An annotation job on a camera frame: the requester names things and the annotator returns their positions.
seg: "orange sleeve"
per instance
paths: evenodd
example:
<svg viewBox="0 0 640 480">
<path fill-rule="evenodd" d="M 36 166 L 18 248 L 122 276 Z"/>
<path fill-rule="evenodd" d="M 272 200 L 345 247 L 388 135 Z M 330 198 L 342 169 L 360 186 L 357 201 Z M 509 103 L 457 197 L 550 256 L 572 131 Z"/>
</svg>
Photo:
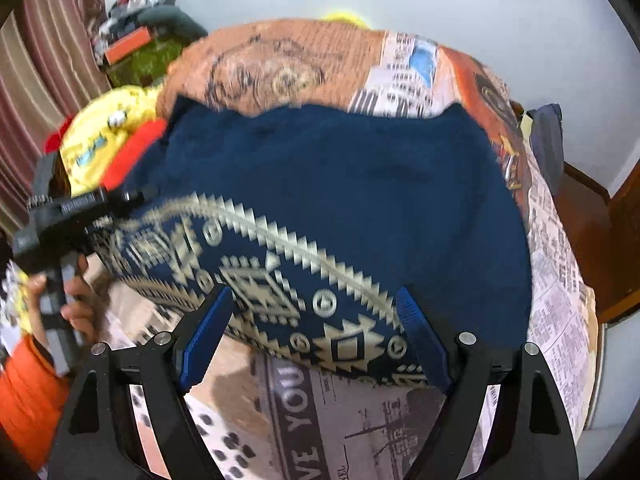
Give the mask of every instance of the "orange sleeve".
<svg viewBox="0 0 640 480">
<path fill-rule="evenodd" d="M 68 391 L 31 336 L 23 338 L 0 376 L 0 426 L 34 471 L 49 457 Z"/>
</svg>

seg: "black clamp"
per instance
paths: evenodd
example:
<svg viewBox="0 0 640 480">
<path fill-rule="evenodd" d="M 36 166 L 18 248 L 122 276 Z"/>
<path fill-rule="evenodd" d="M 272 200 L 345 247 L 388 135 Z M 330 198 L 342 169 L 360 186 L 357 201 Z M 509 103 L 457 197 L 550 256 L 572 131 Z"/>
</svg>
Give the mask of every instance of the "black clamp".
<svg viewBox="0 0 640 480">
<path fill-rule="evenodd" d="M 160 332 L 144 346 L 112 351 L 95 344 L 66 402 L 49 478 L 161 478 L 148 471 L 135 423 L 129 385 L 140 384 L 171 478 L 223 480 L 184 394 L 202 381 L 235 308 L 230 288 L 220 286 L 172 333 Z"/>
<path fill-rule="evenodd" d="M 396 300 L 405 294 L 415 301 L 412 292 L 404 288 Z M 577 480 L 574 437 L 540 348 L 532 342 L 516 351 L 489 348 L 473 333 L 453 330 L 426 302 L 415 304 L 435 338 L 430 344 L 442 350 L 436 362 L 446 365 L 432 368 L 448 396 L 404 480 L 458 478 L 492 384 L 500 384 L 500 396 L 491 434 L 478 471 L 466 478 Z"/>
<path fill-rule="evenodd" d="M 60 308 L 73 301 L 66 296 L 64 283 L 78 272 L 78 255 L 87 245 L 88 230 L 102 217 L 126 216 L 154 190 L 121 194 L 99 187 L 71 198 L 60 152 L 53 152 L 39 160 L 33 192 L 29 223 L 14 237 L 14 260 L 28 274 L 47 276 L 40 312 L 56 373 L 63 376 L 74 371 L 83 356 L 82 338 L 60 315 Z"/>
</svg>

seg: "blue fabric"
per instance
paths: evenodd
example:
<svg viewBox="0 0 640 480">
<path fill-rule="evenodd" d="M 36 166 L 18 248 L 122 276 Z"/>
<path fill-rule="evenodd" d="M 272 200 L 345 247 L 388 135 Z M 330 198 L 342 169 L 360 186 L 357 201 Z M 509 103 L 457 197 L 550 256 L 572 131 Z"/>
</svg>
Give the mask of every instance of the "blue fabric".
<svg viewBox="0 0 640 480">
<path fill-rule="evenodd" d="M 430 120 L 313 105 L 247 118 L 179 97 L 124 187 L 146 184 L 159 198 L 97 240 L 105 263 L 172 308 L 230 285 L 243 317 L 228 333 L 271 354 L 424 383 L 391 297 L 408 283 L 488 344 L 526 339 L 524 226 L 460 105 Z"/>
</svg>

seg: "orange fabric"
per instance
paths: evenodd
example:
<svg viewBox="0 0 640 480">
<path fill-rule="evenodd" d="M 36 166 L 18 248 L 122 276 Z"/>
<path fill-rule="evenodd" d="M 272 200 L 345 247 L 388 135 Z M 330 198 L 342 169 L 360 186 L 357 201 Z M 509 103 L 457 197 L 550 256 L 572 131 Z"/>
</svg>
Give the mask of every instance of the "orange fabric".
<svg viewBox="0 0 640 480">
<path fill-rule="evenodd" d="M 166 129 L 164 119 L 149 121 L 140 126 L 120 151 L 102 176 L 102 185 L 109 191 L 124 182 L 125 177 L 144 155 L 149 146 L 162 137 Z"/>
<path fill-rule="evenodd" d="M 110 65 L 113 65 L 134 50 L 149 43 L 151 39 L 149 29 L 139 27 L 111 45 L 104 53 L 104 57 L 107 58 Z"/>
<path fill-rule="evenodd" d="M 0 426 L 34 471 L 49 457 L 68 392 L 31 336 L 20 341 L 0 376 Z"/>
</svg>

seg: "yellow cloth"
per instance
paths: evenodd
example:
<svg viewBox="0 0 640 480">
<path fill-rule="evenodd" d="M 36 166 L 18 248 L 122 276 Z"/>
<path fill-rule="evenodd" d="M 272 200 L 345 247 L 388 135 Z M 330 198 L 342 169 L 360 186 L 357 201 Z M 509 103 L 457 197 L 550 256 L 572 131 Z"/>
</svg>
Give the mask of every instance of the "yellow cloth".
<svg viewBox="0 0 640 480">
<path fill-rule="evenodd" d="M 529 138 L 531 137 L 531 127 L 533 126 L 533 119 L 529 117 L 527 114 L 522 116 L 522 120 L 520 121 L 520 131 L 522 132 L 522 137 L 524 141 L 530 146 Z"/>
<path fill-rule="evenodd" d="M 156 100 L 161 89 L 123 86 L 80 110 L 60 146 L 72 195 L 95 189 L 129 136 L 140 125 L 156 118 Z"/>
<path fill-rule="evenodd" d="M 18 277 L 18 290 L 17 297 L 14 298 L 14 309 L 16 314 L 18 315 L 18 324 L 20 325 L 20 330 L 22 333 L 31 334 L 33 330 L 31 330 L 31 320 L 29 318 L 29 307 L 27 306 L 27 289 L 26 283 L 29 277 L 22 272 L 21 270 L 17 271 Z"/>
<path fill-rule="evenodd" d="M 369 28 L 369 25 L 367 25 L 363 19 L 350 12 L 331 12 L 326 15 L 323 20 L 326 22 L 347 22 L 352 23 L 356 27 Z"/>
</svg>

